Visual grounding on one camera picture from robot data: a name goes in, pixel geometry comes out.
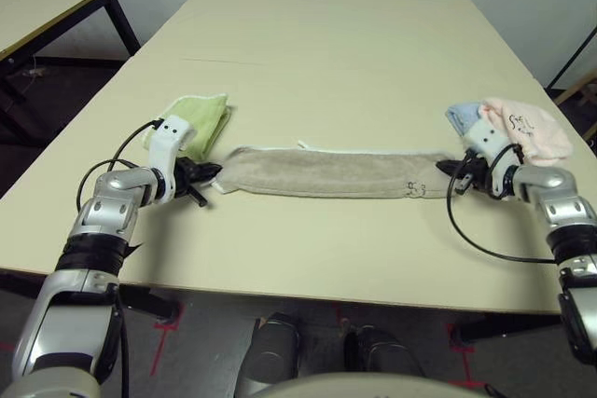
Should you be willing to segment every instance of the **black power cord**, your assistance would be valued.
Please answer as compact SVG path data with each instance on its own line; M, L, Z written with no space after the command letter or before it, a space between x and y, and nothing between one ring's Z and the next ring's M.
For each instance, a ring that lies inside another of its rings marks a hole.
M465 166L465 164L471 158L472 157L470 157L470 156L466 156L465 158L463 158L460 161L460 163L456 167L456 170L454 170L454 172L451 175L450 183L448 184L448 191L446 193L446 208L448 209L448 217L450 218L450 222L451 222L452 226L454 227L454 230L456 230L456 233L458 233L458 235L460 235L463 240L465 240L467 243L469 243L475 249L483 252L484 254L491 255L491 256L494 256L496 258L500 258L502 260L506 260L506 261L517 261L517 262L520 262L520 263L538 263L538 264L554 265L556 263L556 261L552 260L552 259L547 259L547 258L526 258L526 257L520 257L520 256L505 255L505 254L499 254L497 252L490 251L489 249L485 249L484 247L479 246L474 241L472 241L462 231L462 229L458 226L458 224L456 224L456 221L454 220L454 215L453 215L452 210L451 210L451 195L452 195L452 192L453 192L453 189L454 189L454 184L456 182L456 178L458 177L458 174L460 174L460 171L462 170L462 168ZM493 162L492 166L490 167L490 170L488 171L488 176L490 178L491 178L491 173L492 173L492 169L494 167L494 164L496 164L495 161Z
M112 159L120 158L120 154L122 153L122 151L124 151L124 148L127 146L127 144L129 144L131 142L131 140L134 139L141 132L143 132L144 130L146 130L149 127L153 127L156 130L157 128L160 127L160 125L163 122L164 122L163 118L159 118L157 120L151 120L151 121L148 121L145 125L143 125L139 129L134 130L132 132L132 134L129 137L127 137L127 139L124 142L122 142L122 145L117 149L116 153L114 153L114 156L112 157ZM114 170L114 165L115 164L116 164L116 161L110 162L110 166L108 167L108 171L109 172L111 172L112 170Z
M83 186L85 186L85 183L87 182L87 179L90 177L91 173L94 172L95 170L97 170L98 168L100 168L102 165L106 165L108 163L116 163L116 162L120 162L122 165L124 165L125 167L128 167L128 168L135 168L138 166L128 160L125 160L124 158L109 158L107 160L102 160L101 162L98 162L95 165L93 165L91 168L89 168L89 170L85 173L85 175L81 179L81 182L79 182L78 189L76 190L76 210L78 212L81 211L81 194L83 193Z
M496 196L493 193L492 174L499 161L506 155L506 153L510 149L514 150L514 152L519 158L519 162L522 164L522 146L520 146L519 144L509 144L508 146L504 147L499 153L497 153L497 156L493 160L492 164L489 167L489 170L487 170L487 174L485 175L485 191L491 199L500 200L507 196L507 191L505 189L498 196Z
M129 338L127 336L127 325L124 322L124 307L122 307L122 299L120 293L116 297L116 309L120 313L122 320L120 326L120 365L122 367L121 393L122 398L129 398Z

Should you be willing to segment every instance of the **floor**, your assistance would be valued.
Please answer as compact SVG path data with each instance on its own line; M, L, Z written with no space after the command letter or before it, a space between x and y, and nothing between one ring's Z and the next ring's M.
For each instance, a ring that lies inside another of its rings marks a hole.
M17 74L11 82L27 89L26 108L0 106L39 134L56 133L115 73L111 69L45 67L44 76ZM583 131L590 123L576 100L564 113ZM590 111L597 118L597 108ZM0 196L39 155L38 150L0 145ZM302 336L300 375L339 371L346 325L374 324L393 333L415 353L426 374L483 394L491 383L508 398L592 397L595 371L570 354L559 326L479 342L462 352L451 347L449 325L480 319L475 313L382 307L286 298L157 291L179 300L185 310L177 329L155 327L149 316L127 311L132 397L231 397L255 320L281 311L297 317ZM10 361L30 299L0 292L0 390L10 381ZM104 396L119 395L119 366L103 385Z

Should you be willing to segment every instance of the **folded towel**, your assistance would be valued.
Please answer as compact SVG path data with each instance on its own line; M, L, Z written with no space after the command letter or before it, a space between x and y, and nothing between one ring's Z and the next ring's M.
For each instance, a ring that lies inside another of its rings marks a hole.
M176 100L160 116L167 118L176 115L197 131L195 138L187 144L187 148L179 153L180 157L188 157L196 162L207 159L214 141L230 118L230 110L226 106L228 95L221 93L212 97L187 95ZM143 136L143 147L149 149L149 141L155 131L149 129Z
M449 177L442 153L333 152L241 146L222 164L212 185L311 198L444 198Z
M446 111L446 117L458 134L465 135L479 117L480 103L460 103L450 106Z
M553 165L572 155L572 144L560 124L539 107L487 98L481 102L479 115L505 130L513 143L521 144L526 161L533 165Z

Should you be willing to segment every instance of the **red tape mark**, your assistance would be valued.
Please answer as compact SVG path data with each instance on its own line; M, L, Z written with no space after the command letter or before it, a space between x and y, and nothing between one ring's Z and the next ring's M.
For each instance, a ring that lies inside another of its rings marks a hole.
M342 310L340 308L340 303L334 302L334 309L336 310L336 325L341 328L342 327Z
M180 304L180 314L178 314L178 318L173 323L154 323L153 327L161 330L161 338L160 343L158 344L158 350L156 351L156 355L153 358L153 364L151 365L151 371L149 375L153 377L156 372L158 371L158 364L160 363L161 354L164 350L164 345L166 344L166 336L168 335L169 331L177 331L178 325L180 324L180 319L183 317L183 311L185 310L184 305Z
M453 341L451 340L451 331L454 328L454 325L451 323L446 324L446 330L448 331L448 337L450 338L450 350L454 351L455 353L461 353L463 356L463 368L465 370L465 381L448 381L450 384L454 386L461 386L467 387L469 389L475 389L477 387L485 387L484 382L473 381L472 375L470 373L470 364L468 363L468 353L474 353L474 347L458 347L454 345Z
M13 352L15 350L15 346L12 344L6 344L4 342L0 342L0 351L9 351Z

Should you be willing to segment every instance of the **green towel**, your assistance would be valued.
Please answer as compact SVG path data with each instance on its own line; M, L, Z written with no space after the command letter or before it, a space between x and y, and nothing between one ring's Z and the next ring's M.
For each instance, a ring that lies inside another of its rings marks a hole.
M230 109L226 106L228 95L221 93L213 97L187 95L176 100L160 116L179 116L188 121L197 131L195 138L187 144L180 155L201 162L207 159L214 141L228 123ZM149 141L155 131L149 129L143 136L143 147L149 149Z

